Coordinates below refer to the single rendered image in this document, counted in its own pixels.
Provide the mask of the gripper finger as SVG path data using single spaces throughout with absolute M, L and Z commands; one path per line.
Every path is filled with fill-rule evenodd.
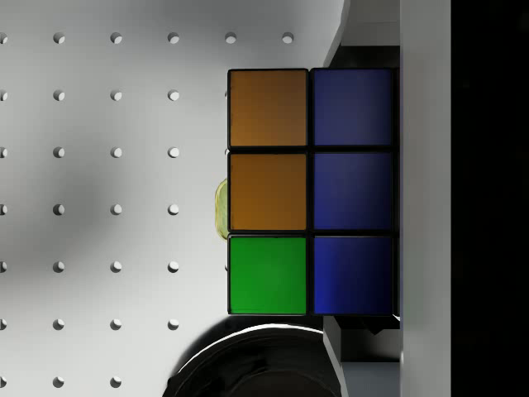
M 339 45 L 328 69 L 398 69 L 399 45 Z
M 394 316 L 330 316 L 329 341 L 340 362 L 400 361 L 400 321 Z

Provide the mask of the puzzle cube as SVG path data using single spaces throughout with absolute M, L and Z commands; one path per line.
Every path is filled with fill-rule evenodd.
M 227 74 L 227 310 L 398 313 L 397 71 Z

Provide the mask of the black plate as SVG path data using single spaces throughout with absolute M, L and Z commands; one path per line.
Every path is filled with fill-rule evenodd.
M 269 323 L 198 350 L 168 379 L 162 397 L 342 397 L 323 332 Z

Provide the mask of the flat-sided can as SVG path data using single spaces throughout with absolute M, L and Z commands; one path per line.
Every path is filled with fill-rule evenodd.
M 226 241 L 228 238 L 227 227 L 227 179 L 224 179 L 218 186 L 215 193 L 215 228 L 218 236 Z

